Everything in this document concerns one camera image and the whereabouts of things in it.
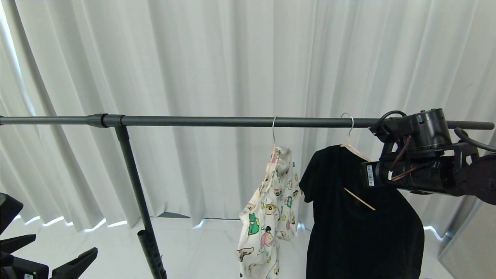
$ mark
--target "clothing rack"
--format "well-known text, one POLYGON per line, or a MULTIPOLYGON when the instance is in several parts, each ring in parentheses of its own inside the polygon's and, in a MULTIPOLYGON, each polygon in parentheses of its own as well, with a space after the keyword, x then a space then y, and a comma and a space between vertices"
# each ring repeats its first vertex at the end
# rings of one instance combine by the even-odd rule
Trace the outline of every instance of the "clothing rack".
MULTIPOLYGON (((377 118, 354 118, 354 128, 367 128, 377 123, 377 118)), ((492 122, 447 121, 448 128, 466 130, 492 130, 492 122)), ((148 212, 143 188, 129 141, 126 126, 188 126, 188 127, 296 127, 296 128, 350 128, 349 118, 294 118, 294 117, 174 117, 174 116, 125 116, 94 114, 89 116, 55 117, 3 117, 2 125, 90 125, 98 128, 114 127, 131 180, 144 230, 138 239, 155 279, 167 279, 157 240, 148 212)))

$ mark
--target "garment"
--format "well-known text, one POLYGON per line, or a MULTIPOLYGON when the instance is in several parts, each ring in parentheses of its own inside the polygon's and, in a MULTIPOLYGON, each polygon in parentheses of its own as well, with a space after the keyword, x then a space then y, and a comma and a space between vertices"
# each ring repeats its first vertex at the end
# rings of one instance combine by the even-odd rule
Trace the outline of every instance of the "garment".
POLYGON ((305 202, 313 201, 307 279, 413 279, 420 276, 423 225, 395 188, 367 188, 364 160, 345 147, 317 151, 303 174, 305 202), (350 190, 371 210, 343 188, 350 190))
POLYGON ((302 195, 291 151, 277 147, 266 168, 264 181, 240 213, 243 223, 236 256, 240 277, 274 279, 279 273, 278 239, 293 240, 302 195))

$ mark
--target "shirt sleeve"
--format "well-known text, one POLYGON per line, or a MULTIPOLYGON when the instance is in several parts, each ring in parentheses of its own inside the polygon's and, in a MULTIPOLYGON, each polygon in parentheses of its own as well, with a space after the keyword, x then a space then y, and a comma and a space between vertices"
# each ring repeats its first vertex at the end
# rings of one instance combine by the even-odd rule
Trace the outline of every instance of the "shirt sleeve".
POLYGON ((318 189, 317 176, 320 168, 320 151, 313 154, 307 169, 300 180, 300 189, 305 194, 305 202, 313 201, 318 189))

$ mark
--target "white curtain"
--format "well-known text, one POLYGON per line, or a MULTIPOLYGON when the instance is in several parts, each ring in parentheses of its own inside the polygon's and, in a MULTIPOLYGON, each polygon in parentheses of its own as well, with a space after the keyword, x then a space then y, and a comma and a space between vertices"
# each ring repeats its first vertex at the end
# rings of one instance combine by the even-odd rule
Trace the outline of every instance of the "white curtain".
MULTIPOLYGON (((496 121, 496 1, 2 1, 1 115, 377 118, 443 108, 496 121)), ((149 210, 237 218, 270 128, 129 127, 149 210)), ((347 129, 276 128, 300 174, 347 129)), ((493 131, 469 131, 489 142, 493 131)), ((112 129, 0 128, 2 191, 24 220, 139 219, 112 129)), ((352 144, 377 159, 366 129, 352 144)), ((460 198, 405 193, 444 234, 460 198)), ((312 226, 311 207, 302 211, 312 226)))

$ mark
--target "black shirt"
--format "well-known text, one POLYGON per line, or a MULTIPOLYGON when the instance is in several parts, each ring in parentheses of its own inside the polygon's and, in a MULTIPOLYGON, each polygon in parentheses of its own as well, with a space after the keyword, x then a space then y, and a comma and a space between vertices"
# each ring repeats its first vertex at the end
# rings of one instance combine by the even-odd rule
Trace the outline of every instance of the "black shirt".
POLYGON ((305 202, 313 201, 307 279, 417 279, 424 251, 423 225, 391 187, 366 188, 365 162, 346 147, 317 151, 303 174, 305 202), (370 209, 350 192, 371 205, 370 209))

